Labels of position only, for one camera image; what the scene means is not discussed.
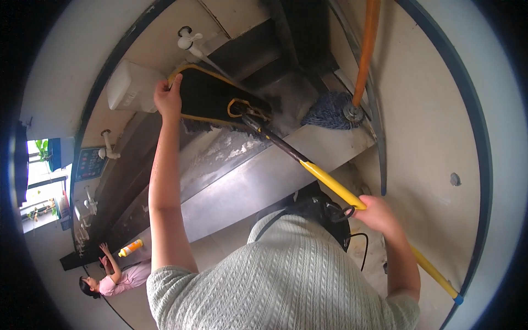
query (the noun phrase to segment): cleaning bottle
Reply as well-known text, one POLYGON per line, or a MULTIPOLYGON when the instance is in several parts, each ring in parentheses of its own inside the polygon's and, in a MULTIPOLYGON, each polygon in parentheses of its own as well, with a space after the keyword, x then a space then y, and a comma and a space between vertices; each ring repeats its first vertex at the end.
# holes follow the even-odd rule
POLYGON ((140 247, 142 247, 142 246, 143 246, 143 241, 141 241, 141 239, 140 240, 136 240, 136 241, 130 243, 129 245, 125 246, 124 248, 122 248, 121 251, 117 255, 120 256, 120 257, 126 257, 129 254, 131 254, 132 252, 134 252, 137 249, 139 249, 140 247))

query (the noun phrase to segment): woman's hair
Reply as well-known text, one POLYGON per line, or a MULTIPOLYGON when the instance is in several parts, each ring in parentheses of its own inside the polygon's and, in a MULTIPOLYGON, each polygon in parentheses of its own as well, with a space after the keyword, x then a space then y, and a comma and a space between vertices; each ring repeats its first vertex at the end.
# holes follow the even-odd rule
POLYGON ((85 295, 90 296, 93 299, 101 298, 101 294, 99 292, 90 290, 90 286, 88 285, 88 283, 82 280, 82 276, 79 277, 79 287, 85 295))

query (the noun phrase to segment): flat mop head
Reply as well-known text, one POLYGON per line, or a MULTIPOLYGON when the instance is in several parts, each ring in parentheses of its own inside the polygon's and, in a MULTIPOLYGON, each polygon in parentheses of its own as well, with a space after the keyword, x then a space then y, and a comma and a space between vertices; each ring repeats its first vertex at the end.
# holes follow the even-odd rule
POLYGON ((352 107, 352 95, 329 92, 317 99, 301 120, 301 125, 315 125, 330 129, 352 129, 361 125, 365 114, 360 111, 353 120, 345 117, 343 110, 352 107))
POLYGON ((241 116, 229 111, 234 100, 242 100, 263 120, 271 120, 269 103, 239 89, 225 77, 189 64, 181 66, 170 75, 169 86, 178 73, 183 75, 180 95, 182 122, 187 132, 209 131, 211 127, 224 126, 247 130, 241 116))

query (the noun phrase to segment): hand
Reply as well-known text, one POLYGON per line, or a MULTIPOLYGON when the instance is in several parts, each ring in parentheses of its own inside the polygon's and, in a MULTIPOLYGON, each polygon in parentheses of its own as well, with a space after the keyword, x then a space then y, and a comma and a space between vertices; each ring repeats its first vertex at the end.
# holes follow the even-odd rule
POLYGON ((360 200, 365 203, 366 210, 355 210, 352 214, 354 218, 362 221, 370 229, 379 231, 384 235, 400 228, 391 208, 383 199, 361 195, 360 200))
POLYGON ((167 80, 162 80, 156 85, 154 91, 154 104, 162 115, 164 121, 179 121, 182 113, 182 98, 180 97, 180 85, 183 75, 178 73, 174 78, 171 90, 168 89, 167 80))
POLYGON ((101 249, 103 251, 103 253, 106 255, 106 256, 109 256, 110 255, 110 250, 108 250, 108 244, 106 243, 101 243, 99 245, 99 249, 101 249))
POLYGON ((102 264, 103 266, 108 266, 108 263, 109 263, 109 262, 108 262, 108 257, 107 257, 107 256, 104 256, 104 257, 102 257, 102 258, 99 257, 99 261, 101 261, 101 264, 102 264))

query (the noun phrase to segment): white plastic container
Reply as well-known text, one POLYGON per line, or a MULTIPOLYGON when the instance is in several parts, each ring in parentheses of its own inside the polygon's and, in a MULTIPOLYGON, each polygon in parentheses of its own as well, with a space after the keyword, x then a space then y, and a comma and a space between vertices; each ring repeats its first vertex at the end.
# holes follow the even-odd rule
POLYGON ((159 80, 166 79, 156 70, 122 60, 106 85, 111 110, 156 112, 154 90, 159 80))

